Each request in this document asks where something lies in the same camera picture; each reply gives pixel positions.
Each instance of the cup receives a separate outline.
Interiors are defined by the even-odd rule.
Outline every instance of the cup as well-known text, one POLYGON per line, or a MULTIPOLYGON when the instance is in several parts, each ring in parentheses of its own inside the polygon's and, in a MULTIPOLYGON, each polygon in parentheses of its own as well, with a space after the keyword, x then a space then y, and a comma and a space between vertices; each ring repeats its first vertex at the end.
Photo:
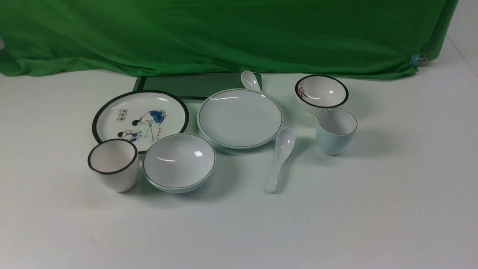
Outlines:
POLYGON ((88 166, 108 188, 117 192, 127 191, 138 177, 138 149, 124 139, 106 140, 91 150, 88 166))
POLYGON ((319 149, 334 156, 347 147, 357 129, 357 120, 345 110, 332 108, 319 114, 315 141, 319 149))

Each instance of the printed figure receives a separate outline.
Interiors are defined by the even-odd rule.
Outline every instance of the printed figure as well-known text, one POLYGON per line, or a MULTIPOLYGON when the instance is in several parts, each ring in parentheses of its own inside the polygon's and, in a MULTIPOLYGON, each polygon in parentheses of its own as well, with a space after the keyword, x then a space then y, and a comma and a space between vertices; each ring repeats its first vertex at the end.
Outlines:
POLYGON ((307 97, 307 95, 305 94, 304 89, 302 87, 300 87, 297 91, 299 92, 300 97, 302 97, 302 98, 307 97))
POLYGON ((151 111, 148 111, 139 120, 135 120, 131 124, 133 126, 138 126, 141 124, 147 124, 150 127, 152 124, 157 124, 158 126, 161 126, 161 123, 164 121, 165 117, 166 117, 166 114, 164 113, 164 110, 159 110, 159 111, 151 110, 151 111))
POLYGON ((131 142, 136 142, 141 137, 141 131, 123 131, 118 133, 118 137, 131 142))

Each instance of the tableware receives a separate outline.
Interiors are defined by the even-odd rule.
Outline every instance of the tableware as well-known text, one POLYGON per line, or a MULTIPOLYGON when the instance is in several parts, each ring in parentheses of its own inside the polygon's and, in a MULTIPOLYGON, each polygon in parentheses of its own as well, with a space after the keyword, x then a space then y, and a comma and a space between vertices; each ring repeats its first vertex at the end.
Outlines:
POLYGON ((257 82, 257 78, 251 71, 244 71, 240 76, 240 80, 242 81, 242 85, 248 90, 255 90, 261 91, 261 87, 257 82))
POLYGON ((329 156, 341 152, 350 143, 357 129, 355 117, 342 109, 327 109, 318 116, 315 141, 329 156))
POLYGON ((197 125, 214 143, 249 149, 271 141, 280 130, 279 106, 261 92, 230 89, 206 99, 197 112, 197 125))
POLYGON ((91 150, 88 166, 105 186, 124 192, 136 183, 140 169, 138 150, 130 141, 110 139, 91 150))
POLYGON ((267 191, 275 193, 282 166, 295 146, 295 133, 291 128, 283 128, 275 138, 275 163, 267 181, 267 191))
POLYGON ((158 189, 183 193, 201 187, 215 163, 216 152, 208 141, 193 134, 175 134, 150 147, 144 156, 143 170, 158 189))
POLYGON ((295 99, 307 112, 318 115, 324 109, 343 105, 348 99, 348 90, 335 78, 311 75, 297 82, 295 99))
POLYGON ((106 103, 93 120, 98 143, 121 138, 144 154, 162 137, 184 132, 189 121, 186 105, 172 94, 143 90, 120 95, 106 103))

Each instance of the spoon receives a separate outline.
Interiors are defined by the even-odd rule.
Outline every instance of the spoon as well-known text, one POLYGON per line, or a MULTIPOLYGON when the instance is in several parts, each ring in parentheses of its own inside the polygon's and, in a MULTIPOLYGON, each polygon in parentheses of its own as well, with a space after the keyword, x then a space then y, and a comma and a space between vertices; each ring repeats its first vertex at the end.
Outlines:
POLYGON ((291 128, 283 128, 275 138, 275 163, 267 181, 267 191, 275 193, 282 166, 292 153, 295 145, 295 133, 291 128))
POLYGON ((240 80, 242 81, 242 85, 248 90, 255 90, 261 91, 259 87, 259 83, 257 82, 257 78, 251 71, 244 71, 240 75, 240 80))

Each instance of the green cloth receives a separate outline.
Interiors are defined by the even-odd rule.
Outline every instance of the green cloth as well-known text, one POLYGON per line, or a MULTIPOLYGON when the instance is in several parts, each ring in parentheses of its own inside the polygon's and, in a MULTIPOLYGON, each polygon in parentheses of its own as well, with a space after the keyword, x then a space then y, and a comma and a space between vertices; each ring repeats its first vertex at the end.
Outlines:
POLYGON ((393 79, 438 57, 457 0, 0 2, 0 72, 320 73, 393 79))

